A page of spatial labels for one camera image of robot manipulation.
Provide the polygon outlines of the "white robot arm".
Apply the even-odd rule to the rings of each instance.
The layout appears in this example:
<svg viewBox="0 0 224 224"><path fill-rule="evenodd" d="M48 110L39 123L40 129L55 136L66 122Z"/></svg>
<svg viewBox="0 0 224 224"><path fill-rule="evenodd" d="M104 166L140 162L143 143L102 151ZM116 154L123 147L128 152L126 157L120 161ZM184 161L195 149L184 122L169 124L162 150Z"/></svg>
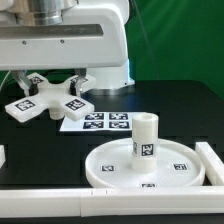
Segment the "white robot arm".
<svg viewBox="0 0 224 224"><path fill-rule="evenodd" d="M130 0L0 0L0 71L27 93L28 70L90 74L96 90L127 83Z"/></svg>

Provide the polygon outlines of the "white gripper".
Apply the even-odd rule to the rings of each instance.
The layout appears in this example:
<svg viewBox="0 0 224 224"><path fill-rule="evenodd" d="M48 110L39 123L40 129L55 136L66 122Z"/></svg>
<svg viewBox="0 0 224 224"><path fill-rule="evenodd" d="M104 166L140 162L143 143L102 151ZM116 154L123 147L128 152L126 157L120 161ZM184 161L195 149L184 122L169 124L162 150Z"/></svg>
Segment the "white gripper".
<svg viewBox="0 0 224 224"><path fill-rule="evenodd" d="M0 0L0 71L12 72L25 95L25 70L75 69L70 94L80 97L85 68L128 59L128 0Z"/></svg>

